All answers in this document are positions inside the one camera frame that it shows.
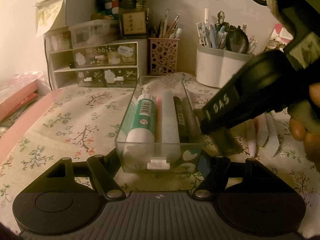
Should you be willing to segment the person right hand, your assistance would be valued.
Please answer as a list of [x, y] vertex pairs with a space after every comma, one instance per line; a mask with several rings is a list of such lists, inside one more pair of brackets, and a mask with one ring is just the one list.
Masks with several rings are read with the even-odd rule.
[[[319, 83], [312, 84], [309, 87], [309, 94], [313, 103], [319, 107]], [[303, 142], [307, 158], [319, 170], [319, 135], [308, 132], [304, 125], [295, 118], [290, 118], [289, 128], [292, 136]]]

